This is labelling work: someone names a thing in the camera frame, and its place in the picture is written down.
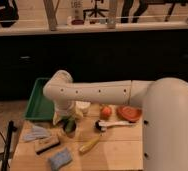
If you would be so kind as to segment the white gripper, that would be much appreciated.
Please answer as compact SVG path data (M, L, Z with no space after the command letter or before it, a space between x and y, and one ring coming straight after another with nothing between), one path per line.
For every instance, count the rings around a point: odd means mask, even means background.
M61 108L57 104L54 105L53 124L57 125L64 118L73 117L82 119L83 113L78 109L75 102L72 102L67 108Z

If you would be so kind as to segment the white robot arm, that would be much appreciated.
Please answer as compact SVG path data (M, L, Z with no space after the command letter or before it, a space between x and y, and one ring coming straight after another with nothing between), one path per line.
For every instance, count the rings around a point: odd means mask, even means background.
M55 111L68 115L75 101L137 107L143 116L143 170L188 171L188 82L156 81L75 83L57 71L43 88Z

